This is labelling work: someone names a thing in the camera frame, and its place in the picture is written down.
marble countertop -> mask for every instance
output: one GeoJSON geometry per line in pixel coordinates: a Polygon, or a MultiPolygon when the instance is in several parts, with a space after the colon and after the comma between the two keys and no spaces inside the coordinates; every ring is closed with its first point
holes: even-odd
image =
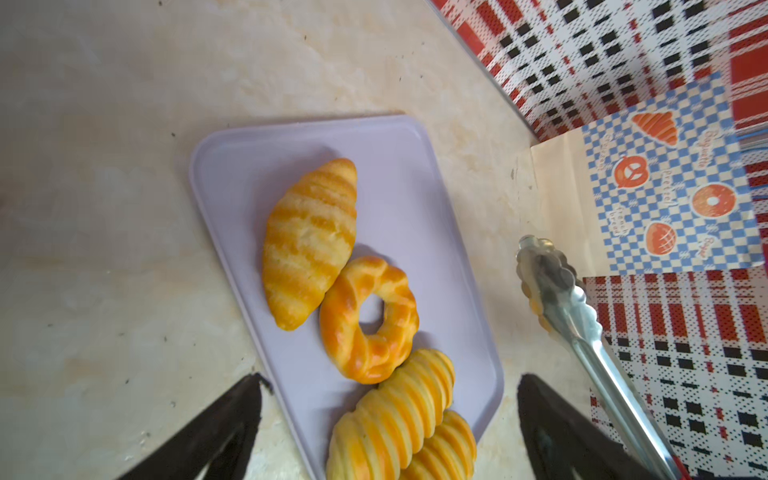
{"type": "MultiPolygon", "coordinates": [[[[476,478],[530,478],[516,386],[588,412],[515,275],[541,233],[526,126],[423,0],[0,5],[0,464],[113,478],[261,369],[187,182],[227,127],[406,113],[427,128],[505,368],[476,478]]],[[[309,478],[267,398],[248,478],[309,478]]]]}

croissant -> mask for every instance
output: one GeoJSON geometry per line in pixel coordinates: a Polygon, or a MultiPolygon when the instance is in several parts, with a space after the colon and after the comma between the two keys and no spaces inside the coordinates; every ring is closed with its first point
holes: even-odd
{"type": "Polygon", "coordinates": [[[336,281],[355,244],[357,170],[337,158],[310,172],[266,221],[262,281],[277,326],[300,327],[336,281]]]}
{"type": "Polygon", "coordinates": [[[677,127],[672,112],[636,114],[632,123],[647,136],[667,145],[677,145],[677,127]]]}

metal tongs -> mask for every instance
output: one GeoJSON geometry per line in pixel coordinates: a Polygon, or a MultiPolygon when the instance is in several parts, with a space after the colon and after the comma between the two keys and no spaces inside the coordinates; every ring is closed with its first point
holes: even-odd
{"type": "Polygon", "coordinates": [[[528,235],[520,240],[517,260],[531,310],[550,336],[573,350],[587,370],[630,454],[658,478],[690,478],[616,356],[606,347],[597,312],[587,305],[584,284],[565,255],[550,240],[528,235]]]}

plastic tray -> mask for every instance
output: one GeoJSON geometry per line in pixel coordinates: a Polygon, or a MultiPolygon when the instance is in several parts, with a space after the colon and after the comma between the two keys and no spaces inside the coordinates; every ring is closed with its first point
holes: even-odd
{"type": "MultiPolygon", "coordinates": [[[[453,361],[452,409],[478,440],[504,392],[502,365],[475,278],[420,124],[401,115],[212,134],[192,155],[190,181],[313,478],[325,478],[334,424],[371,387],[345,379],[328,359],[317,312],[293,332],[275,325],[260,278],[261,249],[266,219],[286,190],[337,157],[354,161],[358,172],[353,257],[377,254],[406,272],[421,323],[414,348],[436,348],[453,361]]],[[[380,310],[376,301],[363,305],[367,333],[376,331],[380,310]]]]}

pastry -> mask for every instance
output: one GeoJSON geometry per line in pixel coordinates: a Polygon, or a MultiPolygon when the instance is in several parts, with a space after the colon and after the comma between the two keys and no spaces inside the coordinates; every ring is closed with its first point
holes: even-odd
{"type": "Polygon", "coordinates": [[[677,244],[677,233],[666,223],[653,222],[645,232],[645,249],[651,255],[667,255],[677,244]]]}
{"type": "Polygon", "coordinates": [[[442,423],[454,383],[453,364],[443,353],[412,353],[333,427],[328,480],[397,479],[442,423]]]}
{"type": "Polygon", "coordinates": [[[614,180],[621,188],[637,188],[645,185],[650,178],[648,161],[637,155],[624,157],[614,168],[614,180]]]}
{"type": "Polygon", "coordinates": [[[435,434],[424,441],[424,448],[400,472],[403,480],[468,480],[475,474],[477,444],[467,422],[456,412],[447,411],[435,434]]]}
{"type": "Polygon", "coordinates": [[[702,217],[723,217],[736,208],[736,192],[724,184],[704,185],[691,197],[690,206],[702,217]]]}
{"type": "Polygon", "coordinates": [[[677,145],[677,127],[672,119],[672,112],[645,113],[632,116],[634,123],[648,137],[665,145],[677,145]]]}
{"type": "Polygon", "coordinates": [[[378,257],[349,262],[320,307],[320,336],[342,375],[373,384],[389,378],[411,353],[419,329],[416,300],[402,270],[378,257]],[[375,335],[360,329],[360,306],[373,293],[384,300],[384,322],[375,335]]]}
{"type": "Polygon", "coordinates": [[[323,301],[355,245],[357,170],[337,158],[310,172],[266,221],[262,281],[277,326],[294,330],[323,301]]]}

